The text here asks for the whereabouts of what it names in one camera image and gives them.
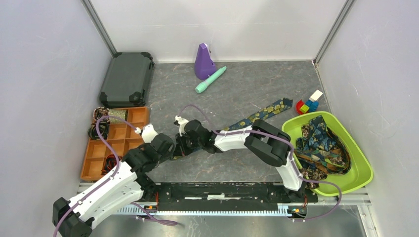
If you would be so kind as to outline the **blue yellow floral tie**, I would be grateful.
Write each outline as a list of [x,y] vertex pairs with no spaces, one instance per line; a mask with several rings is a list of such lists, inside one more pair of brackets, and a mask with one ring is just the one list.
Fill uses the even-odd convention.
[[[247,116],[246,118],[243,118],[239,120],[238,122],[225,127],[223,130],[230,131],[230,130],[238,130],[241,128],[245,128],[249,125],[253,125],[253,123],[260,119],[260,120],[266,120],[269,119],[283,111],[286,111],[290,109],[293,106],[293,99],[289,98],[282,98],[277,100],[276,102],[268,105],[267,107],[264,107],[260,109],[259,111],[255,112],[252,115]],[[179,159],[181,157],[174,157],[172,160]]]

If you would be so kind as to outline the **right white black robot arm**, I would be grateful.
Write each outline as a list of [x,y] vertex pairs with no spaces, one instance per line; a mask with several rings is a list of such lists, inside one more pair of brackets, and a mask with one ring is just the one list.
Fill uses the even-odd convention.
[[291,138],[282,130],[257,119],[252,125],[232,131],[209,131],[200,121],[175,117],[178,126],[174,158],[185,157],[197,150],[210,154],[248,149],[264,163],[276,168],[285,186],[286,197],[299,201],[305,196],[302,174],[293,158]]

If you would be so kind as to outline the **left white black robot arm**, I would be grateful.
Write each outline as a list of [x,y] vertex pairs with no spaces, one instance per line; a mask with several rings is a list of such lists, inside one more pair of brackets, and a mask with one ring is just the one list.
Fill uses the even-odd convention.
[[147,173],[168,160],[174,148],[170,137],[158,134],[151,142],[129,150],[117,166],[85,191],[69,200],[56,200],[54,236],[88,237],[102,221],[126,205],[140,199],[150,201],[156,184]]

